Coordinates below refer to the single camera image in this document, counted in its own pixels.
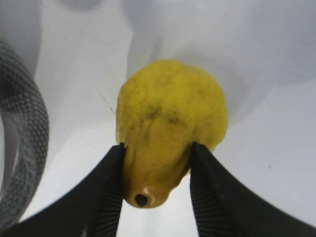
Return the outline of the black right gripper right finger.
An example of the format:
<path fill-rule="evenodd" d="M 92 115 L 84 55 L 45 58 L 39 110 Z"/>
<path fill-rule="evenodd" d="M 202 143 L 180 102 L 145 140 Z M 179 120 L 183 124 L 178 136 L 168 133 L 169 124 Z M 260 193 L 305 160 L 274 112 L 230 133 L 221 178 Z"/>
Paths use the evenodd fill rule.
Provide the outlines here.
<path fill-rule="evenodd" d="M 190 193 L 200 237 L 314 237 L 315 227 L 285 213 L 235 178 L 194 142 Z"/>

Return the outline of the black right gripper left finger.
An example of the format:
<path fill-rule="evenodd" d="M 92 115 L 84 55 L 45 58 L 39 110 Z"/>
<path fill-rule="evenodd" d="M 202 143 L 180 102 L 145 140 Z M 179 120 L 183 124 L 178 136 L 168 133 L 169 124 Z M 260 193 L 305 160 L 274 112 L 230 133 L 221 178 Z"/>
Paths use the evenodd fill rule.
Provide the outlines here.
<path fill-rule="evenodd" d="M 124 145 L 111 147 L 73 189 L 2 237 L 115 237 L 122 207 Z"/>

